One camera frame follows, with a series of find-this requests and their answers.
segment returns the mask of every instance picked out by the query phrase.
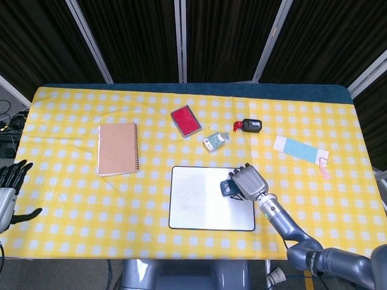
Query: brown notebook cover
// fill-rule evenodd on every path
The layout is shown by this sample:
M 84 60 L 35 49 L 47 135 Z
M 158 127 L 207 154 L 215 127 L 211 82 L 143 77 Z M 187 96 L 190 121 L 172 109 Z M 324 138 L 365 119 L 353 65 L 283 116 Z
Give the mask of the brown notebook cover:
M 137 125 L 106 124 L 98 127 L 98 175 L 138 171 Z

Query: robotic hand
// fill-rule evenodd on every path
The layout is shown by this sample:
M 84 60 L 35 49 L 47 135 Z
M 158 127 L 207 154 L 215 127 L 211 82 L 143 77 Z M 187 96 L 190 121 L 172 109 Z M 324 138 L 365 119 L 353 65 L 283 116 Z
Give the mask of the robotic hand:
M 266 180 L 253 166 L 246 163 L 230 177 L 245 199 L 258 202 L 259 209 L 284 240 L 298 242 L 287 250 L 288 260 L 296 269 L 309 270 L 319 277 L 328 272 L 366 289 L 387 289 L 387 245 L 376 248 L 371 259 L 336 248 L 324 249 L 297 225 L 277 197 L 268 193 Z
M 30 214 L 15 215 L 15 204 L 24 177 L 33 165 L 23 160 L 0 169 L 0 234 L 8 230 L 10 225 L 19 222 L 29 221 L 41 213 L 42 209 L 37 208 Z

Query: red card case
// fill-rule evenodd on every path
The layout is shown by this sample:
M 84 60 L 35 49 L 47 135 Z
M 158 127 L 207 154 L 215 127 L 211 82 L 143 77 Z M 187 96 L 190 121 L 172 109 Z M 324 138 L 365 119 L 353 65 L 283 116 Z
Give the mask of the red card case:
M 201 130 L 201 125 L 188 105 L 171 112 L 172 120 L 183 137 Z

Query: yellow checkered tablecloth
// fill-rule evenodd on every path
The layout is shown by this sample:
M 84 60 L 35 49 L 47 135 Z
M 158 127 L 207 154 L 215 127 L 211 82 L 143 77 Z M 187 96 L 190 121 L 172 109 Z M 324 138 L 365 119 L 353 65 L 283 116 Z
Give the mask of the yellow checkered tablecloth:
M 189 104 L 203 130 L 183 138 L 170 112 Z M 232 132 L 260 118 L 259 134 Z M 97 127 L 136 122 L 140 171 L 98 177 Z M 213 153 L 203 138 L 230 132 Z M 283 135 L 330 152 L 317 165 L 273 150 Z M 324 247 L 369 256 L 386 243 L 387 218 L 353 105 L 154 92 L 39 88 L 17 160 L 34 162 L 16 214 L 42 207 L 0 237 L 8 256 L 32 258 L 283 259 L 282 240 L 256 205 L 254 232 L 168 227 L 173 166 L 236 167 L 250 162 L 270 192 Z

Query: small box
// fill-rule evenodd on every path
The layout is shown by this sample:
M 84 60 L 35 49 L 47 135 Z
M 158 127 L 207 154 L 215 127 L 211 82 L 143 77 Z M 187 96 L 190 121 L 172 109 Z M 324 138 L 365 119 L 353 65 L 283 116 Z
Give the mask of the small box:
M 222 147 L 226 143 L 226 139 L 223 138 L 222 134 L 219 132 L 212 134 L 211 136 L 208 136 L 203 140 L 204 146 L 209 151 L 217 150 L 217 148 Z
M 171 112 L 172 120 L 183 137 L 201 130 L 201 125 L 188 105 Z

